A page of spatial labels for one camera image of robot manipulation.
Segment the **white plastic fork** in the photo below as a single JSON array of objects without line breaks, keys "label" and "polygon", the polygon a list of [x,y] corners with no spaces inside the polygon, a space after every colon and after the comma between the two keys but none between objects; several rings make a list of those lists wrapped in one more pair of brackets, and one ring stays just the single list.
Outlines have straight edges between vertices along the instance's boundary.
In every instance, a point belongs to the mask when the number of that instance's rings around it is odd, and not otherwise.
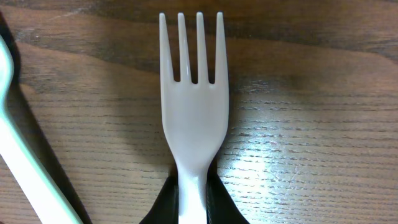
[{"label": "white plastic fork", "polygon": [[204,19],[197,13],[198,82],[190,71],[187,31],[178,14],[180,81],[174,79],[165,14],[159,15],[162,126],[178,172],[178,224],[206,223],[208,168],[228,128],[229,83],[222,12],[216,17],[215,82],[209,82]]}]

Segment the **pale green plastic fork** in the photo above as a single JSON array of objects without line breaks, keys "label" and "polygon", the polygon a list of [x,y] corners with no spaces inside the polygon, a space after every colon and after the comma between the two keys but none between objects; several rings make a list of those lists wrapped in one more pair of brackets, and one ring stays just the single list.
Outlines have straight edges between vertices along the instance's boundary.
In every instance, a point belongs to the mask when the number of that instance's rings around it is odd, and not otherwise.
[{"label": "pale green plastic fork", "polygon": [[1,39],[1,156],[44,224],[82,224],[70,202],[46,171],[8,107],[7,94],[14,75],[14,62]]}]

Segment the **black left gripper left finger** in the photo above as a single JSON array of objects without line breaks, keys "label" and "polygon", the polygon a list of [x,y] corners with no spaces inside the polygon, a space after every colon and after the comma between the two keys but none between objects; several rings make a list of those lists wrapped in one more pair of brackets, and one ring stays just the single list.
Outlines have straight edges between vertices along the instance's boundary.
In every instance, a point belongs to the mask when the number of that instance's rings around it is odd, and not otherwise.
[{"label": "black left gripper left finger", "polygon": [[178,180],[167,177],[152,208],[139,224],[178,223]]}]

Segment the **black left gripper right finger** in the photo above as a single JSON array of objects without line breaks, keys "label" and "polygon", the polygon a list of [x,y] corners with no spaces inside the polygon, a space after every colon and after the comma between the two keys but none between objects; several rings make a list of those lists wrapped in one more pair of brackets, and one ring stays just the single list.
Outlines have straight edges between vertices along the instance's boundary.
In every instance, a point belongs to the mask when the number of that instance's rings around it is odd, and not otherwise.
[{"label": "black left gripper right finger", "polygon": [[217,174],[208,176],[206,211],[208,224],[249,224]]}]

